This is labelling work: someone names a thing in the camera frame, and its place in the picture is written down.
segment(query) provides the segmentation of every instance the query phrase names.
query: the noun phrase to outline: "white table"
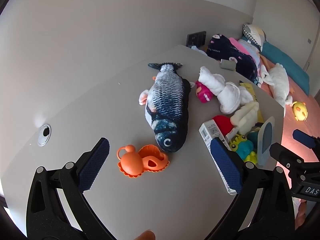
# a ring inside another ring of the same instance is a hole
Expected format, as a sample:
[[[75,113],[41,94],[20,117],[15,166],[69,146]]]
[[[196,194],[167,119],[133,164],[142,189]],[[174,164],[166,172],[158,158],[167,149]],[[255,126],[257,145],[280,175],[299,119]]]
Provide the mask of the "white table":
[[[201,66],[222,74],[236,84],[249,82],[236,72],[224,70],[214,59],[182,45],[127,68],[70,103],[48,121],[52,135],[44,147],[36,143],[34,134],[15,156],[3,178],[4,194],[19,228],[25,232],[25,216],[30,184],[36,168],[60,169],[68,161],[76,161],[89,151],[101,137],[110,141],[110,154],[91,190],[84,195],[91,207],[117,239],[133,239],[146,229],[157,240],[204,239],[223,216],[233,200],[221,180],[201,135],[201,124],[220,114],[215,98],[202,104],[195,88],[189,96],[188,136],[184,146],[169,154],[170,165],[162,172],[145,172],[130,179],[119,171],[116,151],[133,144],[137,149],[155,144],[155,137],[140,106],[140,93],[149,89],[158,71],[148,63],[179,62],[178,74],[189,81],[198,79]],[[275,118],[274,142],[281,143],[282,107],[263,90],[254,86],[263,118]],[[265,166],[273,169],[276,161],[268,159]],[[251,221],[258,197],[244,222]],[[72,224],[74,218],[66,210]]]

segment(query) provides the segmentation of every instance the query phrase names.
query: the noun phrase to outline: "teal pillow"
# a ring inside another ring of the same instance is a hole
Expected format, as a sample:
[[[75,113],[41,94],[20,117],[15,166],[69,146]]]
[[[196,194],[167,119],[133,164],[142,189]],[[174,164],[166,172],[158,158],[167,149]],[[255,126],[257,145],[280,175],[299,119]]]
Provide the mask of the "teal pillow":
[[[309,76],[292,58],[267,41],[263,44],[263,51],[260,54],[273,64],[280,63],[283,65],[288,76],[309,96]]]

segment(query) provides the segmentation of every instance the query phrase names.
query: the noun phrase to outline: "yellow duck toy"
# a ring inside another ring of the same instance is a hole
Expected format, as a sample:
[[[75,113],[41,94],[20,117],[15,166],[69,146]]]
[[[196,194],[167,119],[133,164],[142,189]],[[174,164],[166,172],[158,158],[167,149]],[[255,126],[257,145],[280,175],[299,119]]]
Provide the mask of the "yellow duck toy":
[[[297,121],[307,120],[308,111],[307,111],[306,103],[295,101],[292,103],[292,107],[293,107],[293,113]]]

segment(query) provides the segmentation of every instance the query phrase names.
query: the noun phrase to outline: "orange octopus toy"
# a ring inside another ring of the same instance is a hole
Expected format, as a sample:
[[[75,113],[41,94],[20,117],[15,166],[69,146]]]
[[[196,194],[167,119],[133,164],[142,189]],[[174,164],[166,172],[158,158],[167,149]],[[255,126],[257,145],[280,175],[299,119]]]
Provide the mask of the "orange octopus toy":
[[[119,153],[122,149],[127,152],[120,157]],[[120,160],[118,163],[120,171],[130,178],[137,178],[145,171],[162,171],[170,163],[168,156],[152,144],[142,147],[139,152],[136,152],[133,145],[121,147],[117,151],[117,157]]]

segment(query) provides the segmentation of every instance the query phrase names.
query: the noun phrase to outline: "pink toy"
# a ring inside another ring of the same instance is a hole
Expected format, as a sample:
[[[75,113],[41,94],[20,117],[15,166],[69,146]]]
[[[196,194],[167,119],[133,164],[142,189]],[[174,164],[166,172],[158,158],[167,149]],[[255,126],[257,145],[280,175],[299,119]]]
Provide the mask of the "pink toy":
[[[206,103],[213,98],[213,93],[204,84],[196,81],[197,90],[196,95],[202,103]]]

